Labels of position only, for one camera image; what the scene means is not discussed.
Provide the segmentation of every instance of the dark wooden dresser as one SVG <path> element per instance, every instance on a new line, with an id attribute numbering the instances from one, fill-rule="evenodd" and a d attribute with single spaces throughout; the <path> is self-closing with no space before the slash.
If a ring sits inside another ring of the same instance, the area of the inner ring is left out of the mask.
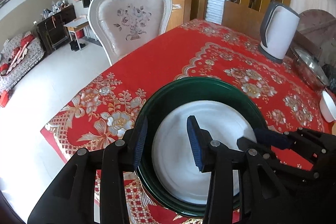
<path id="1" fill-rule="evenodd" d="M 75 9 L 73 5 L 70 5 L 36 24 L 37 33 L 47 54 L 51 54 L 63 42 L 70 39 L 68 31 L 63 25 L 75 18 Z"/>

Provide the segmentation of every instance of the white bowl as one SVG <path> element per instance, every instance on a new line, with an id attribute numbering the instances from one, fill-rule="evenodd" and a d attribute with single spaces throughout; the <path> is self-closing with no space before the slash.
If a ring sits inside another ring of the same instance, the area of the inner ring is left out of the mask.
<path id="1" fill-rule="evenodd" d="M 320 110 L 327 122 L 336 120 L 336 106 L 334 100 L 325 90 L 322 91 Z"/>
<path id="2" fill-rule="evenodd" d="M 195 115 L 199 127 L 208 130 L 214 140 L 239 150 L 242 136 L 256 142 L 252 127 L 232 107 L 215 101 L 194 101 L 170 112 L 161 122 L 152 145 L 155 173 L 165 189 L 187 203 L 206 205 L 211 173 L 201 173 L 195 165 L 186 121 Z M 233 171 L 233 194 L 239 193 L 238 171 Z"/>

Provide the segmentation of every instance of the sofa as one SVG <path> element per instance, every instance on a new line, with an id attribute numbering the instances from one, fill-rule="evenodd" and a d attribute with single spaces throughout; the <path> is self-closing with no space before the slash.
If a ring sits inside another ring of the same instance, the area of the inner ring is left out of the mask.
<path id="1" fill-rule="evenodd" d="M 21 45 L 22 39 L 29 35 L 32 36 L 31 32 L 19 34 L 11 40 L 6 40 L 4 44 L 0 67 L 8 64 L 9 69 L 6 75 L 0 75 L 0 95 L 4 90 L 13 88 L 44 56 L 44 50 L 38 37 L 32 37 L 32 40 L 24 47 Z M 21 54 L 18 54 L 19 58 L 16 56 L 14 60 L 11 60 L 13 50 L 16 48 L 20 48 Z"/>

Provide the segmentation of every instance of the floral sofa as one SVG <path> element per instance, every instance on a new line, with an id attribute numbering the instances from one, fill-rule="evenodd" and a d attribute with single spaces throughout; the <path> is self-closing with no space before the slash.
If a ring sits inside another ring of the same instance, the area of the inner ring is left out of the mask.
<path id="1" fill-rule="evenodd" d="M 8 62 L 13 52 L 13 49 L 20 47 L 22 38 L 30 34 L 30 32 L 19 34 L 13 37 L 11 40 L 6 40 L 4 49 L 2 50 L 2 58 L 0 61 L 0 67 Z M 4 90 L 10 90 L 20 81 L 20 79 L 32 69 L 44 55 L 44 50 L 41 46 L 39 38 L 35 37 L 26 47 L 24 55 L 21 60 L 17 61 L 15 67 L 11 68 L 11 71 L 5 75 L 0 76 L 0 95 Z"/>

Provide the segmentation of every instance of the metal lid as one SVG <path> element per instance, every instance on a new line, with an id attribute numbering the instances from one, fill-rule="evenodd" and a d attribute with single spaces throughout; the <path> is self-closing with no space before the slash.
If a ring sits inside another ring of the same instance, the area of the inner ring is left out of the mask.
<path id="1" fill-rule="evenodd" d="M 312 71 L 312 73 L 324 84 L 329 85 L 329 79 L 325 75 L 322 68 L 313 60 L 309 53 L 299 49 L 294 48 L 295 52 L 300 56 L 302 61 L 307 65 L 307 67 Z"/>

